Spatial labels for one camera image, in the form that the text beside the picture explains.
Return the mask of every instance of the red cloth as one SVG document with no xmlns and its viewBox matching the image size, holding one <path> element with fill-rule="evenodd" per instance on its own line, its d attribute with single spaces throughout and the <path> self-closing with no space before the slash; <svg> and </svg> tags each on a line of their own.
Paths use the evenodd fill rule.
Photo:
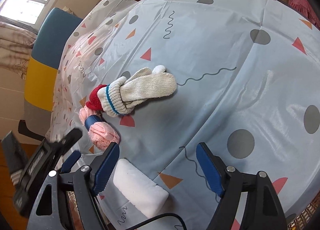
<svg viewBox="0 0 320 230">
<path fill-rule="evenodd" d="M 320 29 L 320 21 L 307 0 L 288 0 L 289 5 L 299 11 L 313 25 Z"/>
<path fill-rule="evenodd" d="M 98 98 L 98 91 L 99 91 L 99 89 L 106 87 L 106 86 L 107 86 L 106 84 L 101 84 L 101 85 L 97 86 L 95 89 L 93 89 L 93 91 L 90 93 L 89 101 L 87 101 L 85 103 L 85 105 L 88 108 L 90 108 L 94 111 L 103 111 L 102 106 L 101 106 L 101 102 Z"/>
</svg>

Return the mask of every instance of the white sponge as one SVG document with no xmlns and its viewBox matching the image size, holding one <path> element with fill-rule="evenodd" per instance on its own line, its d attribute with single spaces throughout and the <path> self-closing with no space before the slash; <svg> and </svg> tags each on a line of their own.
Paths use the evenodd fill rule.
<svg viewBox="0 0 320 230">
<path fill-rule="evenodd" d="M 126 159 L 118 160 L 113 184 L 147 218 L 156 216 L 169 196 Z"/>
</svg>

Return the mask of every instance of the blue gripper pad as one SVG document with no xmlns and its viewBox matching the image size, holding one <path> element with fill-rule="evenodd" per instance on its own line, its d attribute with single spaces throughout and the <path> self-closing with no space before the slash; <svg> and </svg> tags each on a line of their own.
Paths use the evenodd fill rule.
<svg viewBox="0 0 320 230">
<path fill-rule="evenodd" d="M 69 173 L 73 165 L 78 161 L 78 159 L 80 159 L 80 157 L 81 157 L 80 151 L 72 152 L 70 156 L 66 159 L 66 161 L 62 164 L 60 172 Z"/>
<path fill-rule="evenodd" d="M 196 147 L 196 157 L 211 190 L 221 197 L 224 193 L 221 186 L 221 176 L 201 144 Z"/>
<path fill-rule="evenodd" d="M 92 172 L 94 173 L 94 183 L 92 187 L 92 192 L 97 196 L 98 193 L 103 191 L 108 183 L 108 180 L 111 176 L 111 173 L 118 162 L 120 155 L 119 145 L 116 143 L 111 143 L 105 152 L 101 156 L 97 156 L 93 162 L 93 166 L 96 164 L 101 163 L 99 168 L 94 171 L 95 169 L 92 168 Z"/>
</svg>

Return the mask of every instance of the blue stripe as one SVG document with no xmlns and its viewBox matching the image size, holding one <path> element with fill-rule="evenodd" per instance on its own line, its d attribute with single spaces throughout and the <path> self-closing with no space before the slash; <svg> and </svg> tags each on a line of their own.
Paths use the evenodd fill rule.
<svg viewBox="0 0 320 230">
<path fill-rule="evenodd" d="M 117 115 L 120 115 L 120 113 L 118 113 L 117 110 L 115 109 L 115 107 L 113 106 L 113 103 L 112 103 L 112 101 L 111 101 L 111 99 L 110 99 L 110 96 L 109 96 L 109 85 L 107 85 L 107 87 L 106 87 L 106 95 L 107 95 L 107 99 L 108 99 L 108 102 L 109 102 L 112 110 L 113 110 Z"/>
</svg>

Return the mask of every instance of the black cable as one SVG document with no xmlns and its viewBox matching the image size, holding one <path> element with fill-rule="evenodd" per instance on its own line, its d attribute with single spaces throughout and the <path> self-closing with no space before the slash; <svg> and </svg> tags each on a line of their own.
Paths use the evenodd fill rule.
<svg viewBox="0 0 320 230">
<path fill-rule="evenodd" d="M 146 224 L 149 224 L 157 219 L 160 219 L 160 218 L 164 218 L 164 217 L 175 217 L 177 219 L 179 219 L 180 223 L 182 224 L 182 227 L 183 227 L 183 230 L 187 230 L 187 227 L 186 227 L 186 224 L 183 222 L 182 218 L 180 216 L 178 216 L 177 214 L 174 214 L 174 213 L 164 213 L 164 214 L 161 214 L 161 215 L 158 215 L 158 216 L 155 216 L 153 218 L 149 218 L 148 220 L 146 221 L 143 221 L 135 226 L 132 226 L 126 230 L 136 230 L 138 229 L 139 227 L 142 227 L 142 226 L 145 226 Z"/>
</svg>

